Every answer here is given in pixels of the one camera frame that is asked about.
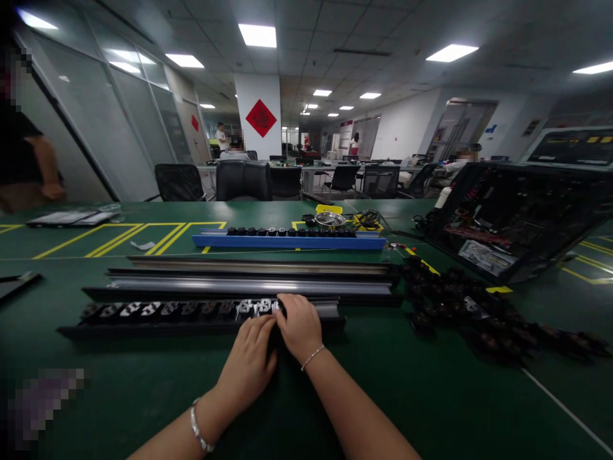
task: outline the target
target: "red diamond sign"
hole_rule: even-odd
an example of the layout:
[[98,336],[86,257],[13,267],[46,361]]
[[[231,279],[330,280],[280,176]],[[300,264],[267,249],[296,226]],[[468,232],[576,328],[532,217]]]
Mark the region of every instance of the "red diamond sign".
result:
[[276,123],[276,118],[261,99],[255,103],[247,118],[245,118],[257,133],[264,137]]

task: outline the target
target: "hand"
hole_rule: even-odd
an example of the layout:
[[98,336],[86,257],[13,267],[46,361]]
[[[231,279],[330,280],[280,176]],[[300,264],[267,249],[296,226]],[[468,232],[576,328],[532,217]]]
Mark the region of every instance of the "hand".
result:
[[263,315],[247,319],[236,336],[228,361],[213,389],[227,405],[231,419],[236,418],[262,394],[276,368],[276,350],[266,361],[270,331],[275,317]]
[[61,200],[66,196],[66,192],[62,188],[62,186],[58,183],[46,183],[43,184],[41,188],[41,192],[44,196],[49,198],[52,201]]
[[285,345],[303,365],[323,344],[319,315],[313,304],[301,295],[279,294],[277,297],[285,306],[287,319],[281,310],[275,310],[276,323]]

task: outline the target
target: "ceiling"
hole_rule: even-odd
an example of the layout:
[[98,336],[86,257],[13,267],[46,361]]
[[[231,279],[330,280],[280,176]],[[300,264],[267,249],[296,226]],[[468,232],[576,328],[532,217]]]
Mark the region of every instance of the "ceiling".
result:
[[[236,72],[280,75],[284,125],[325,122],[341,105],[355,107],[345,116],[371,111],[441,85],[555,95],[613,86],[610,73],[572,74],[613,61],[610,0],[102,1],[162,53],[196,56],[205,69],[181,71],[220,116],[238,113]],[[247,47],[238,23],[275,26],[277,48]],[[480,49],[452,63],[425,60],[451,43]],[[359,99],[365,92],[382,95]],[[300,116],[307,103],[319,108]]]

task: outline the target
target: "pillar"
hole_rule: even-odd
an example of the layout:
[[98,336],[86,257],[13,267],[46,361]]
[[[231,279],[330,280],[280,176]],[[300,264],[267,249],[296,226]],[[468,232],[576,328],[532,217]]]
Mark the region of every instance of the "pillar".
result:
[[279,76],[235,73],[234,85],[245,150],[255,150],[259,160],[281,155]]

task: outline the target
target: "silver bracelet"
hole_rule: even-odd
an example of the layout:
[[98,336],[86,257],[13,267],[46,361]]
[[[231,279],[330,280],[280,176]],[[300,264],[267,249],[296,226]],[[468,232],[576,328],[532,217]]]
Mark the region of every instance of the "silver bracelet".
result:
[[313,354],[312,354],[312,355],[311,355],[311,356],[308,358],[308,360],[306,360],[306,362],[303,364],[303,366],[300,368],[300,370],[304,372],[305,367],[307,366],[307,364],[309,364],[309,363],[311,362],[311,359],[315,358],[316,354],[318,354],[320,351],[322,351],[322,350],[323,350],[325,347],[326,347],[325,345],[322,345],[321,347],[319,347],[319,348],[317,349],[317,351],[316,351],[315,353],[313,353]]
[[202,450],[210,454],[212,451],[215,450],[215,446],[211,444],[207,444],[206,441],[202,439],[202,436],[200,435],[200,428],[198,428],[198,423],[196,422],[196,403],[198,401],[200,401],[200,398],[196,398],[196,400],[193,402],[192,410],[190,412],[192,416],[192,431],[194,435],[196,436],[196,439],[200,443]]

